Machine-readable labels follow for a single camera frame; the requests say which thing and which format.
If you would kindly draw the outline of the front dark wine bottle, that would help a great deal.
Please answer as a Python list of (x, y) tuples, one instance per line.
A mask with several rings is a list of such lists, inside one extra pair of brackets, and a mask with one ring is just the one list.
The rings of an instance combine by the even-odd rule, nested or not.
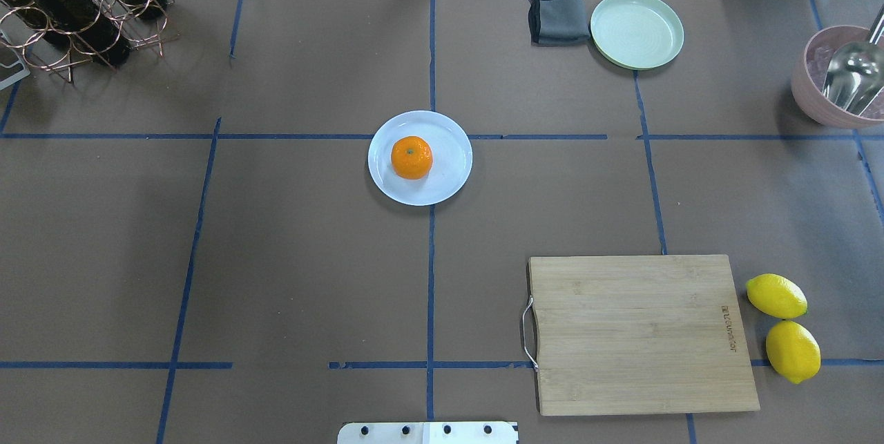
[(73, 47), (99, 64), (126, 63), (131, 45), (119, 26), (102, 14), (93, 0), (33, 0), (57, 30), (73, 38)]

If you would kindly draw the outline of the folded grey cloth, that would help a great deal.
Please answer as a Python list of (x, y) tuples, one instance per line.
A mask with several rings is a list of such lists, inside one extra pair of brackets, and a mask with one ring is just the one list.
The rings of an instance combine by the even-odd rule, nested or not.
[(528, 0), (528, 29), (537, 46), (574, 46), (590, 41), (584, 0)]

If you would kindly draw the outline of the left yellow lemon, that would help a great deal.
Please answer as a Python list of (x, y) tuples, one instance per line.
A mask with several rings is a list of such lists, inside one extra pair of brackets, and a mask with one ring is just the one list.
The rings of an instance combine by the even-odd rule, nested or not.
[(790, 320), (804, 316), (808, 300), (798, 284), (774, 273), (764, 273), (746, 281), (749, 302), (758, 310), (774, 318)]

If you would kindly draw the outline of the metal ice scoop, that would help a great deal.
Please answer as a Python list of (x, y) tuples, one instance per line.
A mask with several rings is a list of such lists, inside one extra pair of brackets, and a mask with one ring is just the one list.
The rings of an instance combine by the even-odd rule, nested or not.
[(832, 104), (861, 116), (883, 84), (883, 50), (878, 45), (883, 30), (883, 10), (878, 12), (863, 40), (838, 48), (827, 67), (822, 94)]

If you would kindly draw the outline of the pink bowl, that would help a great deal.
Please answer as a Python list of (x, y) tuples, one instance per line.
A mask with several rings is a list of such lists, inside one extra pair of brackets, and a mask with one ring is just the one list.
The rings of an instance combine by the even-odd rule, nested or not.
[(861, 116), (856, 116), (832, 104), (821, 91), (827, 67), (837, 48), (847, 42), (860, 40), (867, 33), (868, 29), (860, 26), (823, 28), (809, 38), (799, 54), (791, 76), (791, 92), (799, 109), (820, 125), (841, 129), (864, 129), (883, 125), (882, 93), (878, 93)]

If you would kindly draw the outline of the blue plate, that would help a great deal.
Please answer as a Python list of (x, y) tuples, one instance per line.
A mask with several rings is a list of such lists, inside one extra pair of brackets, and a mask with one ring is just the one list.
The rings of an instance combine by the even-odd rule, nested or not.
[[(417, 136), (428, 143), (433, 164), (426, 176), (408, 180), (392, 166), (394, 143)], [(367, 149), (367, 169), (378, 188), (401, 204), (428, 206), (452, 197), (467, 182), (472, 169), (470, 139), (454, 120), (429, 110), (413, 110), (387, 120)]]

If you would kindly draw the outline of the right yellow lemon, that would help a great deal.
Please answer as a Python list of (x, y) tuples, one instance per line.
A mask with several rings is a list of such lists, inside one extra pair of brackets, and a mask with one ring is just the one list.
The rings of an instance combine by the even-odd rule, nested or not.
[(799, 322), (777, 322), (765, 337), (765, 353), (771, 368), (798, 385), (818, 374), (822, 365), (820, 346)]

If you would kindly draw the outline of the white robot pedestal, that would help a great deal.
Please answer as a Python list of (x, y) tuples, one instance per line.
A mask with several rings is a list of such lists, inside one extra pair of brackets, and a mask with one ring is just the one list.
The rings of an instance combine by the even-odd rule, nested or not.
[(502, 420), (349, 423), (338, 443), (519, 443), (518, 424)]

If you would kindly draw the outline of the wooden cutting board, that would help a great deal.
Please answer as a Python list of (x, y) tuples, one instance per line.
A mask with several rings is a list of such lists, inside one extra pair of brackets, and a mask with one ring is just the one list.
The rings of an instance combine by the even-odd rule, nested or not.
[(539, 412), (757, 412), (727, 255), (533, 256)]

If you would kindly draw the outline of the yellow lemon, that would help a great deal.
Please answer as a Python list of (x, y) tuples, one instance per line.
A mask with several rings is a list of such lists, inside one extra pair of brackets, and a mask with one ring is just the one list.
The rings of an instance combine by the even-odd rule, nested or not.
[(771, 368), (798, 385), (818, 374), (822, 365), (820, 346), (799, 322), (777, 322), (765, 337), (765, 353)]
[(790, 320), (804, 316), (808, 300), (798, 284), (774, 273), (764, 273), (746, 281), (749, 302), (758, 310), (774, 318)]

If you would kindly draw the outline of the green plate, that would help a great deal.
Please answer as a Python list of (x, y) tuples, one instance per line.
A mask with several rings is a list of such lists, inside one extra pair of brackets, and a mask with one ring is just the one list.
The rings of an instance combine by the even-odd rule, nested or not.
[(602, 0), (590, 16), (598, 51), (629, 70), (650, 70), (673, 61), (685, 31), (681, 19), (661, 0)]

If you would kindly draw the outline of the orange fruit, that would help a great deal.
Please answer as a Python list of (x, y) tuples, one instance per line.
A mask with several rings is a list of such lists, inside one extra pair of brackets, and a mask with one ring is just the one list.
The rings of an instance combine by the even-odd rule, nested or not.
[(392, 170), (405, 180), (423, 179), (433, 167), (432, 148), (422, 137), (402, 137), (392, 146), (390, 163)]

